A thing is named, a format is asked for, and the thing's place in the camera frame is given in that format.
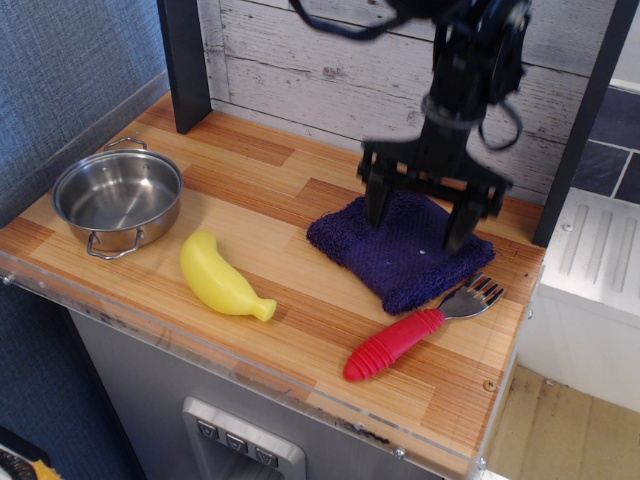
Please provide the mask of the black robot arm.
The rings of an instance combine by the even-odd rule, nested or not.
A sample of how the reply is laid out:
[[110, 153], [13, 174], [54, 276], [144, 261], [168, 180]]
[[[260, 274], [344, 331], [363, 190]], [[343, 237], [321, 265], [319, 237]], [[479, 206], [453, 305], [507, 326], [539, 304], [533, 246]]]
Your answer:
[[452, 202], [443, 248], [459, 250], [478, 221], [499, 214], [509, 179], [479, 164], [468, 150], [489, 106], [522, 125], [507, 103], [524, 74], [522, 47], [530, 21], [527, 1], [396, 1], [394, 7], [436, 25], [434, 77], [422, 109], [420, 136], [411, 141], [370, 140], [358, 174], [366, 185], [368, 223], [379, 227], [396, 189]]

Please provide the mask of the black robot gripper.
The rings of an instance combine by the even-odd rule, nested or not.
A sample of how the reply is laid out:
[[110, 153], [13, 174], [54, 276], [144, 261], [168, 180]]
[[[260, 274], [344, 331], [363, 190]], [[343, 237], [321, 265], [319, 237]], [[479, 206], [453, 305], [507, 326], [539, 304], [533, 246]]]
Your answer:
[[393, 190], [414, 190], [454, 203], [443, 248], [457, 252], [480, 218], [502, 209], [510, 180], [485, 167], [467, 151], [471, 130], [482, 128], [487, 106], [469, 117], [423, 99], [424, 124], [413, 140], [366, 140], [358, 175], [366, 184], [367, 222], [379, 228]]

